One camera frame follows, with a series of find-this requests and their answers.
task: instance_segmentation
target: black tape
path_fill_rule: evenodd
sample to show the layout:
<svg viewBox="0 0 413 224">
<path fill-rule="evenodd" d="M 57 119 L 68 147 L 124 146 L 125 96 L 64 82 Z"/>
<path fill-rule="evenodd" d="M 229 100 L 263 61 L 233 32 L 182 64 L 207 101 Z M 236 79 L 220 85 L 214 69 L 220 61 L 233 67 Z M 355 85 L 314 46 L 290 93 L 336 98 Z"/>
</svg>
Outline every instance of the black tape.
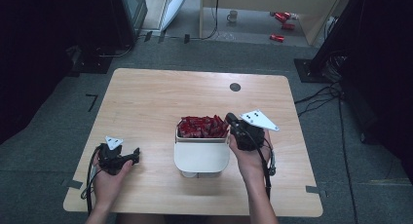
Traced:
<svg viewBox="0 0 413 224">
<path fill-rule="evenodd" d="M 158 43 L 163 43 L 163 42 L 164 42 L 165 34 L 167 34 L 167 31 L 166 31 L 166 30 L 164 30 L 164 31 L 161 32 L 161 35 L 159 35 Z"/>
<path fill-rule="evenodd" d="M 148 31 L 148 33 L 146 33 L 146 36 L 145 36 L 145 42 L 149 41 L 151 37 L 152 37 L 152 31 Z"/>
<path fill-rule="evenodd" d="M 94 101 L 92 102 L 92 105 L 91 105 L 91 107 L 90 107 L 89 110 L 88 110 L 88 112 L 91 112 L 92 109 L 94 108 L 94 104 L 96 103 L 98 94 L 86 94 L 86 96 L 94 96 Z"/>
<path fill-rule="evenodd" d="M 185 34 L 185 39 L 184 39 L 183 43 L 184 43 L 184 44 L 188 44 L 188 43 L 189 43 L 189 40 L 190 40 L 189 34 Z"/>
<path fill-rule="evenodd" d="M 61 186 L 63 187 L 71 187 L 75 189 L 80 189 L 83 185 L 82 182 L 75 181 L 75 180 L 68 180 L 68 179 L 63 179 L 60 183 Z"/>
<path fill-rule="evenodd" d="M 328 197 L 327 193 L 325 191 L 320 191 L 318 187 L 306 186 L 306 192 L 307 193 L 319 194 L 323 198 Z"/>
</svg>

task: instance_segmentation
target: cable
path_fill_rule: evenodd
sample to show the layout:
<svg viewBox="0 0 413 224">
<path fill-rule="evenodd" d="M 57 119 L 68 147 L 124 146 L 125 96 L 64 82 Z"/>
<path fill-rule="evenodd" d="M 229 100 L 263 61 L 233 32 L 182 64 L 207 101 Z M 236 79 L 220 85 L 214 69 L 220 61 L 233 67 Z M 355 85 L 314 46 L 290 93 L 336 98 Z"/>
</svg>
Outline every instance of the cable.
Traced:
<svg viewBox="0 0 413 224">
<path fill-rule="evenodd" d="M 343 150 L 344 164 L 345 164 L 345 167 L 346 167 L 346 174 L 347 174 L 347 179 L 348 179 L 348 182 L 349 182 L 350 195 L 351 195 L 351 198 L 352 198 L 353 214 L 354 214 L 354 218 L 355 218 L 355 223 L 358 224 L 356 201 L 355 201 L 355 195 L 354 195 L 354 191 L 353 191 L 352 178 L 351 178 L 350 170 L 349 170 L 349 163 L 348 163 L 347 150 L 346 150 L 346 139 L 345 139 L 345 135 L 344 135 L 343 113 L 342 113 L 342 109 L 341 109 L 341 92 L 340 92 L 338 89 L 332 87 L 332 86 L 335 85 L 335 84 L 337 84 L 337 82 L 331 84 L 329 87 L 324 87 L 324 88 L 322 88 L 321 90 L 319 90 L 318 92 L 316 92 L 316 93 L 313 94 L 313 95 L 310 95 L 310 96 L 308 96 L 308 97 L 306 97 L 306 98 L 303 98 L 303 99 L 301 99 L 301 100 L 295 101 L 294 103 L 300 103 L 300 102 L 308 101 L 308 100 L 310 100 L 310 99 L 312 99 L 312 98 L 314 98 L 314 97 L 316 97 L 316 96 L 318 96 L 318 95 L 322 95 L 322 94 L 320 94 L 320 93 L 321 93 L 322 91 L 328 89 L 328 90 L 329 90 L 329 94 L 332 96 L 332 98 L 330 98 L 330 99 L 324 99 L 324 100 L 315 100 L 315 101 L 311 102 L 309 105 L 307 105 L 307 108 L 308 108 L 312 103 L 315 103 L 315 102 L 318 102 L 318 101 L 324 101 L 324 103 L 321 104 L 321 105 L 319 105 L 318 107 L 313 108 L 313 109 L 310 109 L 310 110 L 314 110 L 314 109 L 320 108 L 320 107 L 323 106 L 325 103 L 327 103 L 327 102 L 329 102 L 329 101 L 331 101 L 331 100 L 333 100 L 333 99 L 335 99 L 335 98 L 338 97 L 338 108 L 339 108 L 339 115 L 340 115 L 341 140 L 342 140 L 342 150 Z M 305 111 L 303 111 L 303 112 L 301 112 L 300 114 L 298 114 L 298 116 L 301 116 L 303 113 L 306 113 L 306 112 L 310 111 L 310 110 L 307 110 L 307 108 L 306 108 Z"/>
<path fill-rule="evenodd" d="M 212 12 L 212 18 L 215 21 L 215 27 L 212 29 L 212 32 L 209 34 L 209 36 L 207 37 L 196 37 L 196 38 L 191 38 L 191 40 L 194 41 L 204 41 L 207 40 L 209 38 L 211 38 L 213 35 L 215 35 L 215 33 L 218 31 L 218 5 L 219 5 L 219 0 L 216 0 L 215 2 L 215 14 L 213 13 L 213 8 L 211 8 L 211 12 Z M 145 37 L 144 35 L 142 36 L 138 36 L 136 40 Z M 183 39 L 182 37 L 176 37 L 176 36 L 165 36 L 165 38 L 169 38 L 169 39 Z"/>
<path fill-rule="evenodd" d="M 312 110 L 317 110 L 317 109 L 319 109 L 319 108 L 322 107 L 324 104 L 326 104 L 326 103 L 328 103 L 329 101 L 335 99 L 336 97 L 337 97 L 337 96 L 333 96 L 332 98 L 329 98 L 329 99 L 315 100 L 315 101 L 311 102 L 310 104 L 307 105 L 307 107 L 306 107 L 306 109 L 305 109 L 304 111 L 298 113 L 298 117 L 301 117 L 301 115 L 303 115 L 304 113 L 310 112 L 310 111 L 312 111 Z M 317 106 L 317 107 L 315 107 L 315 108 L 309 109 L 309 107 L 310 107 L 311 104 L 314 104 L 314 103 L 319 102 L 319 101 L 324 101 L 324 102 L 323 102 L 321 105 L 319 105 L 319 106 Z"/>
<path fill-rule="evenodd" d="M 267 192 L 267 197 L 268 199 L 271 198 L 271 179 L 270 179 L 270 172 L 269 169 L 267 168 L 267 161 L 264 159 L 264 155 L 262 155 L 261 149 L 255 142 L 255 140 L 252 138 L 252 136 L 249 134 L 248 131 L 244 130 L 243 128 L 240 128 L 248 137 L 251 139 L 252 143 L 255 146 L 255 149 L 258 151 L 259 157 L 261 158 L 261 163 L 262 163 L 262 169 L 264 170 L 264 178 L 265 178 L 265 190 Z"/>
<path fill-rule="evenodd" d="M 83 200 L 86 198 L 86 203 L 88 205 L 88 214 L 89 215 L 91 215 L 91 212 L 92 212 L 92 209 L 93 209 L 93 207 L 92 207 L 92 196 L 91 196 L 92 189 L 91 188 L 92 188 L 94 177 L 97 175 L 97 173 L 96 173 L 94 175 L 94 177 L 91 179 L 91 171 L 92 171 L 92 165 L 94 164 L 94 157 L 95 157 L 95 155 L 96 155 L 96 153 L 99 149 L 101 149 L 101 146 L 97 146 L 94 149 L 94 153 L 92 154 L 91 160 L 89 162 L 88 177 L 86 178 L 86 189 L 81 194 L 81 198 Z"/>
<path fill-rule="evenodd" d="M 342 113 L 342 110 L 341 110 L 341 99 L 340 98 L 338 99 L 338 110 L 339 110 L 339 113 L 340 113 L 341 141 L 342 141 L 342 145 L 343 145 L 344 164 L 346 166 L 346 174 L 347 174 L 347 179 L 348 179 L 348 182 L 349 182 L 350 195 L 351 195 L 351 198 L 352 198 L 353 214 L 355 216 L 355 223 L 358 224 L 355 194 L 353 192 L 352 177 L 350 176 L 349 163 L 348 163 L 348 159 L 347 159 L 346 138 L 344 136 L 343 113 Z"/>
<path fill-rule="evenodd" d="M 272 145 L 270 142 L 268 142 L 268 140 L 267 140 L 266 138 L 264 138 L 264 140 L 265 140 L 265 142 L 267 142 L 268 147 L 269 147 L 271 150 L 273 150 L 273 145 Z"/>
<path fill-rule="evenodd" d="M 127 49 L 124 53 L 121 53 L 121 54 L 119 54 L 119 55 L 113 55 L 113 56 L 100 56 L 100 57 L 119 57 L 119 56 L 124 56 L 124 55 L 125 55 L 125 54 L 127 54 L 130 50 L 131 50 L 131 46 L 129 46 L 129 47 L 128 47 L 128 49 Z"/>
</svg>

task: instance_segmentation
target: vr controller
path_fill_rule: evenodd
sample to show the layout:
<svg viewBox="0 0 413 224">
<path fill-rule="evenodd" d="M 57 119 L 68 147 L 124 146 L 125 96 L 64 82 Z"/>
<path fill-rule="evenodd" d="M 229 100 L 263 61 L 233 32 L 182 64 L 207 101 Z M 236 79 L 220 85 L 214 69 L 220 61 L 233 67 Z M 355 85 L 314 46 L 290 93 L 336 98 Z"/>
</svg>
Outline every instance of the vr controller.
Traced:
<svg viewBox="0 0 413 224">
<path fill-rule="evenodd" d="M 132 154 L 121 156 L 122 145 L 113 150 L 105 143 L 101 143 L 99 147 L 99 165 L 109 174 L 116 175 L 129 160 L 132 160 L 133 165 L 139 163 L 139 148 L 136 148 Z"/>
<path fill-rule="evenodd" d="M 228 113 L 225 121 L 231 125 L 230 133 L 236 138 L 238 149 L 253 151 L 264 145 L 264 130 L 250 125 L 244 120 L 238 120 L 233 113 Z"/>
</svg>

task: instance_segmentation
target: wrist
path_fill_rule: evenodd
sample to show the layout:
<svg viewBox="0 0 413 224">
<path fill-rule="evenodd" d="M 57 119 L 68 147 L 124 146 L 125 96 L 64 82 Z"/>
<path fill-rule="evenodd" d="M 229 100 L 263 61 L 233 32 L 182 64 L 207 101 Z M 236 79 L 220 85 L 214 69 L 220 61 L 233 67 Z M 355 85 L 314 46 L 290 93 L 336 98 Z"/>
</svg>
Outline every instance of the wrist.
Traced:
<svg viewBox="0 0 413 224">
<path fill-rule="evenodd" d="M 99 213 L 109 213 L 112 208 L 112 204 L 96 202 L 94 210 Z"/>
<path fill-rule="evenodd" d="M 106 218 L 109 215 L 110 207 L 107 205 L 96 204 L 88 217 L 86 224 L 106 223 Z"/>
<path fill-rule="evenodd" d="M 246 183 L 257 183 L 264 181 L 264 171 L 262 168 L 250 168 L 242 172 L 243 180 Z"/>
</svg>

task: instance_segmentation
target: red object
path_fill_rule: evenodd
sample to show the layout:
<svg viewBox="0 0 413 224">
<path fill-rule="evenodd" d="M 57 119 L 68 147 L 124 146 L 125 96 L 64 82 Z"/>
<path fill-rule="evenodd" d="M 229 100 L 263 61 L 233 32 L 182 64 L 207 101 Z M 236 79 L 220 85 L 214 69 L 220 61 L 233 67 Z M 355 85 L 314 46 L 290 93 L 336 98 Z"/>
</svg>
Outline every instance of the red object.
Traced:
<svg viewBox="0 0 413 224">
<path fill-rule="evenodd" d="M 276 35 L 276 34 L 271 34 L 271 36 L 270 36 L 270 40 L 273 40 L 273 41 L 278 41 L 278 42 L 283 42 L 283 39 L 284 39 L 284 37 L 283 36 L 281 36 L 281 35 Z"/>
<path fill-rule="evenodd" d="M 292 23 L 283 23 L 282 24 L 282 29 L 294 30 L 294 28 L 295 28 L 295 24 L 292 24 Z"/>
<path fill-rule="evenodd" d="M 280 13 L 280 14 L 282 14 L 286 19 L 291 19 L 290 13 Z"/>
<path fill-rule="evenodd" d="M 182 117 L 178 124 L 178 136 L 183 138 L 225 138 L 228 124 L 215 115 L 206 117 Z"/>
<path fill-rule="evenodd" d="M 274 15 L 274 17 L 275 17 L 278 21 L 280 21 L 280 22 L 282 22 L 282 23 L 285 23 L 285 22 L 286 22 L 286 17 L 283 15 L 283 13 L 276 13 L 276 14 Z"/>
</svg>

